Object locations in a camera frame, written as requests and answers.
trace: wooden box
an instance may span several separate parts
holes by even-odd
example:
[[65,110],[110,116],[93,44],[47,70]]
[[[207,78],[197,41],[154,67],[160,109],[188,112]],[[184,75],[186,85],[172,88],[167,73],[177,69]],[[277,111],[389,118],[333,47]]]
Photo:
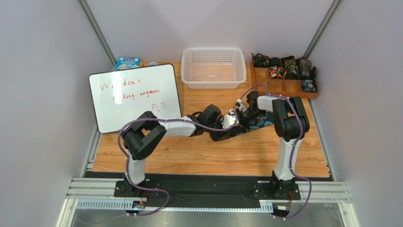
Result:
[[[268,68],[254,67],[254,59],[251,60],[251,77],[252,85],[265,84],[269,93],[282,96],[299,96],[301,98],[316,98],[319,96],[319,90],[316,93],[303,92],[301,88],[301,80],[291,79],[269,79]],[[259,86],[256,88],[259,94],[264,95],[264,87]]]

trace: black and white robotic arm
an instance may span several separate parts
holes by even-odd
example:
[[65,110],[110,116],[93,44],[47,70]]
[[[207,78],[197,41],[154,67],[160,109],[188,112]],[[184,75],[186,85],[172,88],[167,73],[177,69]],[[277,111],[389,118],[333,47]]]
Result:
[[[309,121],[300,97],[289,98],[297,111],[298,117],[303,126],[303,132],[309,131]],[[128,164],[128,173],[133,183],[139,184],[144,181],[144,167],[146,158],[151,155],[158,143],[163,138],[172,136],[197,136],[204,132],[210,134],[214,141],[228,136],[229,129],[232,125],[237,124],[237,131],[242,131],[244,124],[248,121],[256,119],[262,114],[271,112],[273,114],[273,123],[277,135],[280,138],[280,149],[277,165],[272,173],[272,195],[276,198],[282,198],[295,188],[295,177],[292,174],[295,168],[297,152],[302,140],[296,143],[294,154],[291,160],[290,155],[292,146],[300,134],[300,126],[295,116],[289,116],[291,108],[289,104],[281,98],[272,96],[260,96],[258,92],[253,91],[247,95],[249,107],[246,107],[238,100],[236,110],[231,110],[229,114],[222,116],[221,111],[214,105],[209,105],[203,112],[194,113],[183,117],[182,121],[170,122],[167,119],[164,122],[142,121],[132,124],[125,129],[122,134],[124,146],[130,155]],[[148,111],[139,118],[156,118],[156,116]],[[207,126],[209,129],[197,126],[193,122]]]

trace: wooden table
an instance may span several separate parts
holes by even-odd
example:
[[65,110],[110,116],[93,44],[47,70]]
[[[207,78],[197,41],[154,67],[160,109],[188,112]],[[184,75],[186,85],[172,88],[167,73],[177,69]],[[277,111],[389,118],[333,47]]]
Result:
[[[182,115],[202,111],[210,104],[216,105],[226,114],[252,85],[249,63],[246,64],[247,80],[237,89],[189,89],[181,80],[181,64],[170,63],[175,68]],[[303,101],[311,127],[299,148],[296,173],[328,177],[311,110],[308,101]],[[274,126],[219,142],[211,141],[207,133],[190,138],[171,137],[163,139],[147,158],[145,171],[170,174],[271,175],[277,163],[278,152],[279,138]],[[124,154],[117,147],[117,133],[103,134],[93,171],[124,172],[125,160]]]

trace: blue box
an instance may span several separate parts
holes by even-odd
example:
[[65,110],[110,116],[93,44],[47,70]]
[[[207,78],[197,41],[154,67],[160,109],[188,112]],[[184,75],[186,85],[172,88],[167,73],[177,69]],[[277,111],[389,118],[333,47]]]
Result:
[[115,66],[115,71],[134,69],[140,67],[140,58],[136,57],[119,57]]

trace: white plastic basket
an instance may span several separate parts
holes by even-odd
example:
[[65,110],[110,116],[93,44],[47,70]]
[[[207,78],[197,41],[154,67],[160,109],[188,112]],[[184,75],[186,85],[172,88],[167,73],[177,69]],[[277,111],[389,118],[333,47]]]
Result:
[[244,54],[238,48],[188,48],[181,76],[191,89],[237,88],[246,81]]

